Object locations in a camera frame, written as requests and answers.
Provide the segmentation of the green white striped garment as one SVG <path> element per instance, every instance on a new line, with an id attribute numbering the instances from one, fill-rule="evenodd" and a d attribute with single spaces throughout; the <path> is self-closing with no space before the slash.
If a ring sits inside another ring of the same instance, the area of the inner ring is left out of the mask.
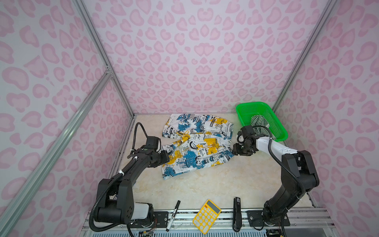
<path id="1" fill-rule="evenodd" d="M 250 124 L 257 128 L 270 127 L 269 122 L 263 115 L 254 115 L 250 120 Z"/>

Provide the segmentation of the colourful printed white shirt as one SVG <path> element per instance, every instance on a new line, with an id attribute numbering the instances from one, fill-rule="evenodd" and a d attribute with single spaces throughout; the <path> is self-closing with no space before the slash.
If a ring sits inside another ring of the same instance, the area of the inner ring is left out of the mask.
<path id="1" fill-rule="evenodd" d="M 163 179 L 230 161 L 233 131 L 234 124 L 218 116 L 171 114 L 162 136 L 176 141 L 162 147 L 169 155 L 162 165 Z"/>

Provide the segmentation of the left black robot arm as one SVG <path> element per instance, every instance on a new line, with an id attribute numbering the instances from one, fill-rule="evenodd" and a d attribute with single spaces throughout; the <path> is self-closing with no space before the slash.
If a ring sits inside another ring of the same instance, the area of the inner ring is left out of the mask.
<path id="1" fill-rule="evenodd" d="M 89 214 L 88 224 L 92 231 L 103 232 L 118 225 L 137 223 L 142 227 L 154 224 L 154 208 L 151 203 L 135 202 L 133 185 L 147 168 L 156 168 L 169 162 L 168 153 L 161 146 L 161 139 L 149 136 L 143 125 L 136 123 L 131 161 L 111 178 L 98 184 L 96 201 Z"/>

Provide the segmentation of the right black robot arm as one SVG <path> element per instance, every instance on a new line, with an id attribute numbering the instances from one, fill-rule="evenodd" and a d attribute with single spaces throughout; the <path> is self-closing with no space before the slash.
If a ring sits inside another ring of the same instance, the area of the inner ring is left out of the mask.
<path id="1" fill-rule="evenodd" d="M 282 224 L 287 212 L 313 188 L 319 177 L 310 152 L 286 147 L 273 139 L 271 131 L 262 125 L 244 126 L 237 133 L 233 146 L 236 156 L 251 156 L 256 152 L 269 154 L 281 167 L 281 187 L 265 202 L 262 212 L 265 224 Z"/>

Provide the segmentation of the green plastic basket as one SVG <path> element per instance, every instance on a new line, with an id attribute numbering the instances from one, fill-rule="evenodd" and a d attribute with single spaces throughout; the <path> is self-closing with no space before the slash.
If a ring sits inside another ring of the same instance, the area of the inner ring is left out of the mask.
<path id="1" fill-rule="evenodd" d="M 269 129 L 275 141 L 282 142 L 288 139 L 288 132 L 275 115 L 271 107 L 264 102 L 248 102 L 238 104 L 236 113 L 242 126 L 250 125 L 254 116 L 262 116 L 269 124 Z"/>

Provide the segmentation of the black marker pen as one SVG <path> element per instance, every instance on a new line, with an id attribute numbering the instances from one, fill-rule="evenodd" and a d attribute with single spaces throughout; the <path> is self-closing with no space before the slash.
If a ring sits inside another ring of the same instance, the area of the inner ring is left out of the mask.
<path id="1" fill-rule="evenodd" d="M 167 232 L 169 232 L 170 229 L 171 229 L 171 227 L 172 227 L 172 224 L 173 224 L 174 219 L 175 219 L 175 216 L 176 216 L 176 214 L 177 214 L 177 212 L 178 212 L 178 209 L 179 209 L 180 203 L 181 203 L 180 200 L 178 200 L 177 203 L 176 203 L 176 206 L 175 206 L 175 208 L 174 208 L 174 210 L 173 210 L 173 212 L 172 212 L 172 215 L 171 215 L 170 220 L 169 220 L 169 222 L 168 222 L 168 224 L 167 224 L 167 227 L 166 227 L 166 231 L 167 231 Z"/>

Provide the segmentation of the black stapler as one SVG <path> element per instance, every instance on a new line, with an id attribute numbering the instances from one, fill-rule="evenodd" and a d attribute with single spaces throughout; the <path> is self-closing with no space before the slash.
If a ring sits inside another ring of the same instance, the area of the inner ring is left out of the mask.
<path id="1" fill-rule="evenodd" d="M 239 232 L 242 228 L 242 212 L 241 212 L 241 199 L 239 197 L 234 198 L 233 207 L 233 225 L 234 232 Z"/>

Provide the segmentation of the yellow calculator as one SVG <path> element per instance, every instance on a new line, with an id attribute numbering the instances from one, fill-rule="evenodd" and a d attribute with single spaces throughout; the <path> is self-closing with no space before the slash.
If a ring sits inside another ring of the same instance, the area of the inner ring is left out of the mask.
<path id="1" fill-rule="evenodd" d="M 201 207 L 195 215 L 192 223 L 202 234 L 207 234 L 221 213 L 221 209 L 210 199 Z"/>

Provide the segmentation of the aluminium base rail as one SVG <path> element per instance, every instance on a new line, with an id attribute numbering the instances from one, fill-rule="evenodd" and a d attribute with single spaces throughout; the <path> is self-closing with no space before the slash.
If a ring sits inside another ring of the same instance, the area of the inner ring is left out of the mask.
<path id="1" fill-rule="evenodd" d="M 121 224 L 103 232 L 94 232 L 85 221 L 81 237 L 337 237 L 339 233 L 324 208 L 295 207 L 285 216 L 283 224 L 263 224 L 259 210 L 242 209 L 241 229 L 233 230 L 233 210 L 224 209 L 216 218 L 198 209 L 179 209 L 171 220 L 172 210 L 158 210 L 151 225 L 144 228 L 133 223 L 130 228 Z"/>

